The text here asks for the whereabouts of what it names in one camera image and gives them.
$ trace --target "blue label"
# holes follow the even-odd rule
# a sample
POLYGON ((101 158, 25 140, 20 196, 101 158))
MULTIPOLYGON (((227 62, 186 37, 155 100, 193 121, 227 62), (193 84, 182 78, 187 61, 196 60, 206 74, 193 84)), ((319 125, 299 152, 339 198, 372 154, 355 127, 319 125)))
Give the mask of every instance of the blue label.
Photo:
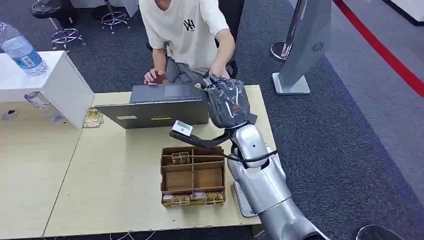
POLYGON ((26 56, 13 57, 12 59, 21 69, 24 70, 35 68, 43 62, 35 49, 32 49, 32 51, 26 56))

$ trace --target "black logo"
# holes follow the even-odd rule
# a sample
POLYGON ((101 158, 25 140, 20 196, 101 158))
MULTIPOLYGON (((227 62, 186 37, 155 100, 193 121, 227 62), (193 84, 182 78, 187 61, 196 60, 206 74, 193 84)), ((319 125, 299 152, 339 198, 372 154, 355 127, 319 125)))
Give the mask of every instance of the black logo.
POLYGON ((187 31, 190 31, 190 32, 194 32, 196 29, 196 26, 193 23, 193 20, 190 20, 190 18, 187 18, 187 20, 184 20, 184 26, 187 29, 187 31))
POLYGON ((317 53, 321 51, 324 48, 324 43, 322 41, 315 42, 311 47, 310 50, 314 53, 317 53))

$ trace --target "white cabinet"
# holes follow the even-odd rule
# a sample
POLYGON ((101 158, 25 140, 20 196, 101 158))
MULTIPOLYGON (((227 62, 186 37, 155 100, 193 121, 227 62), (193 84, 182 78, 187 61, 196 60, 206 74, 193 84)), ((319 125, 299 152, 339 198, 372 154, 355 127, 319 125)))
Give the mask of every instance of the white cabinet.
MULTIPOLYGON (((70 0, 70 2, 77 9, 96 8, 106 4, 104 0, 70 0)), ((125 7, 130 18, 139 9, 139 0, 109 0, 109 2, 114 7, 125 7)))
POLYGON ((25 74, 6 53, 0 53, 0 103, 26 101, 25 94, 41 92, 65 118, 82 128, 94 93, 65 51, 38 52, 47 71, 25 74))

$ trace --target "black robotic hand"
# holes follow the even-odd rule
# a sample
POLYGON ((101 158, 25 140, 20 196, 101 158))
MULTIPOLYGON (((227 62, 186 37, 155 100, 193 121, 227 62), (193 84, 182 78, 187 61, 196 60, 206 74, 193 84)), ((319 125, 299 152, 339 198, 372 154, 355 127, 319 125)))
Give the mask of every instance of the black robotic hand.
POLYGON ((231 129, 248 121, 250 105, 242 81, 212 75, 203 79, 210 119, 220 129, 231 129))

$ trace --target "yellow sticker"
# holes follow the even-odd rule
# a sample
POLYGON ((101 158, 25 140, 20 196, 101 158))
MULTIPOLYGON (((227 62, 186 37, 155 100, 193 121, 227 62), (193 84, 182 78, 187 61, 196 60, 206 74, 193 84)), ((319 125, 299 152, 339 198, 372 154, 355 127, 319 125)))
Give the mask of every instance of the yellow sticker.
POLYGON ((152 117, 152 120, 171 120, 170 116, 152 117))

